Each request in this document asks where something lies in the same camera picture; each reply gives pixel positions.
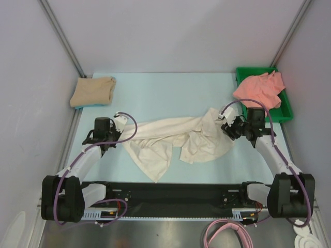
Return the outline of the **cream white t shirt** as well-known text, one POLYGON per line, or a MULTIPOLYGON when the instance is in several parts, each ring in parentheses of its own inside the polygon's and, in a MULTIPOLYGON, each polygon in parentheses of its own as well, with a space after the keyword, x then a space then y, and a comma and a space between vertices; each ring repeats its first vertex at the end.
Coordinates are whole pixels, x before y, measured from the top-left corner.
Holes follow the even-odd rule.
POLYGON ((185 163, 205 163, 225 155, 234 146, 222 130, 218 110, 210 108, 202 117, 168 118, 125 127, 121 139, 138 168, 158 182, 170 167, 172 149, 181 148, 185 163))

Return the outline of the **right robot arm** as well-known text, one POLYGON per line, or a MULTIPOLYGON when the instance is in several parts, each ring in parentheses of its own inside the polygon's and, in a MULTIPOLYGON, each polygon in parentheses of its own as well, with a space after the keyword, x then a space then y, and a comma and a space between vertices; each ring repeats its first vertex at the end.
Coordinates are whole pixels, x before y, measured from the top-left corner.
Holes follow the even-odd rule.
POLYGON ((232 107, 219 113, 221 129, 231 140, 245 137, 263 157, 274 179, 271 185, 253 182, 239 193, 239 203, 251 207, 256 202, 265 205, 274 218, 310 219, 313 211, 315 179, 303 173, 278 146, 273 127, 266 127, 265 110, 249 108, 242 119, 232 107))

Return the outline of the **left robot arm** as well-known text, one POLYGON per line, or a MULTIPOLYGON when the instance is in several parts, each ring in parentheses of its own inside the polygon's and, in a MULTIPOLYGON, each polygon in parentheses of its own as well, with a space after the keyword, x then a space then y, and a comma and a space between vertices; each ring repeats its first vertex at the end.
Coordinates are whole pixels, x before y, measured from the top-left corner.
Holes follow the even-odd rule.
POLYGON ((124 115, 98 117, 94 128, 82 142, 81 156, 74 159, 74 165, 67 166, 54 176, 46 176, 42 182, 41 217, 54 221, 56 211, 58 222, 77 223, 85 208, 99 202, 109 206, 114 202, 114 193, 104 184, 91 183, 82 187, 90 169, 102 158, 105 152, 116 147, 128 118, 124 115))

